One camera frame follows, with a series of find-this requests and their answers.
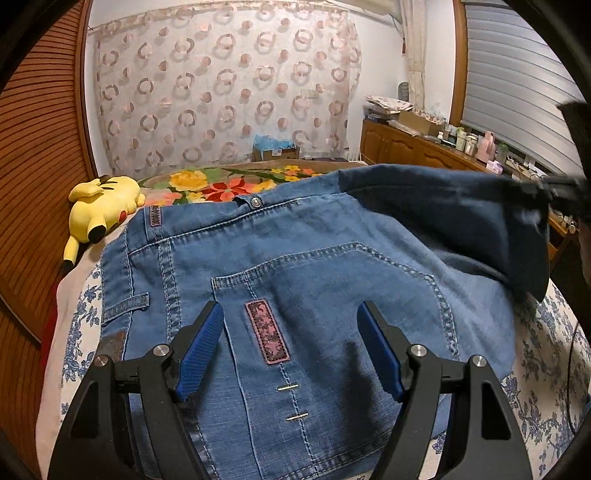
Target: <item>cabinet door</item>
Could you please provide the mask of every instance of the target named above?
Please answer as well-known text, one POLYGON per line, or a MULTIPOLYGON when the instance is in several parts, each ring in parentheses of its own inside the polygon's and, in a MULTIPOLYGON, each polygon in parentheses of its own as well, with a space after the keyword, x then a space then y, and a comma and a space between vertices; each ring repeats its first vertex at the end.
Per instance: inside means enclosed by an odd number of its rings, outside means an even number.
POLYGON ((417 142, 411 136, 398 134, 396 130, 392 129, 393 133, 386 140, 388 148, 387 163, 403 163, 413 165, 416 163, 416 148, 417 142))
POLYGON ((450 170, 467 170, 467 167, 460 161, 448 157, 444 152, 434 148, 423 147, 422 165, 435 168, 448 168, 450 170))
POLYGON ((380 163, 381 151, 384 149, 384 138, 379 132, 363 126, 363 141, 361 142, 361 153, 364 160, 373 163, 380 163))

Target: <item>wooden cabinet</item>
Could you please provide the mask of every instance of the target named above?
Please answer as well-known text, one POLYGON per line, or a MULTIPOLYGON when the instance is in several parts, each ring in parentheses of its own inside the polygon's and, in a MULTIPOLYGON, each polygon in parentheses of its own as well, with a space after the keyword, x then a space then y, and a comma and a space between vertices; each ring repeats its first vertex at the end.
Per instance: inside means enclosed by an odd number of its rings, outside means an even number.
POLYGON ((362 160, 368 164, 402 163, 451 170, 486 171, 483 163, 452 148, 413 137, 389 125, 365 120, 361 136, 362 160))

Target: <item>red flower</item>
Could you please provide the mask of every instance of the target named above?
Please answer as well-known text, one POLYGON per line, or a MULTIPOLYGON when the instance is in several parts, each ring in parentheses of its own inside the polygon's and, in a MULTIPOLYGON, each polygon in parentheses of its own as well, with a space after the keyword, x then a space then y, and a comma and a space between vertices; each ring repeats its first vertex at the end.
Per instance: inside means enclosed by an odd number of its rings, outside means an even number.
POLYGON ((246 183, 244 177, 232 179, 228 183, 222 181, 212 183, 211 186, 203 189, 201 193, 210 202, 230 202, 236 195, 248 195, 252 193, 254 185, 246 183))

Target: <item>metal bolt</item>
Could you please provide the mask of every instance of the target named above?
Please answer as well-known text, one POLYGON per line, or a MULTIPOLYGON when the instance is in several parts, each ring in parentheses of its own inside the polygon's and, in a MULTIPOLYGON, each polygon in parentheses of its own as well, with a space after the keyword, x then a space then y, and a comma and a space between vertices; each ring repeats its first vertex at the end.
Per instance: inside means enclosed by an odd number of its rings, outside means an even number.
POLYGON ((252 208, 260 208, 262 207, 262 200, 259 197, 253 197, 251 199, 252 208))
POLYGON ((109 357, 106 355, 99 355, 95 357, 95 361, 93 363, 95 367, 104 367, 106 364, 109 363, 109 357))
POLYGON ((472 357, 472 363, 477 367, 485 367, 488 364, 486 358, 484 358, 482 355, 474 355, 472 357))
POLYGON ((154 347, 154 350, 152 350, 152 352, 156 356, 165 356, 165 355, 168 355, 168 352, 169 351, 170 351, 170 347, 168 345, 166 345, 165 343, 163 343, 162 345, 155 346, 154 347))
POLYGON ((427 347, 423 346, 423 345, 413 345, 410 348, 411 353, 414 356, 425 356, 427 355, 427 347))

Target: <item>floral bedsheet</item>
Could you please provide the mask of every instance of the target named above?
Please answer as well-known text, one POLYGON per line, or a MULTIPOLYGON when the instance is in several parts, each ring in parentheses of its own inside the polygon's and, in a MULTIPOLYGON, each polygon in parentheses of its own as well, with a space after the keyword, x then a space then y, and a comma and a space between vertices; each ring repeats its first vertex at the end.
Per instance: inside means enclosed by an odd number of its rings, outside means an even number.
MULTIPOLYGON (((236 195, 260 192, 279 183, 321 173, 324 172, 318 167, 305 168, 301 164, 270 168, 250 164, 249 168, 183 170, 143 180, 140 185, 148 205, 223 202, 236 195)), ((94 357, 101 317, 102 272, 98 264, 82 288, 72 318, 61 376, 62 420, 94 357)), ((515 363, 502 386, 521 427, 534 478, 541 478, 564 453, 574 436, 573 429, 576 431, 584 418, 589 402, 591 348, 582 330, 577 328, 569 305, 552 282, 543 302, 530 298, 515 304, 515 327, 515 363)), ((432 440, 421 479, 435 475, 444 435, 432 440)))

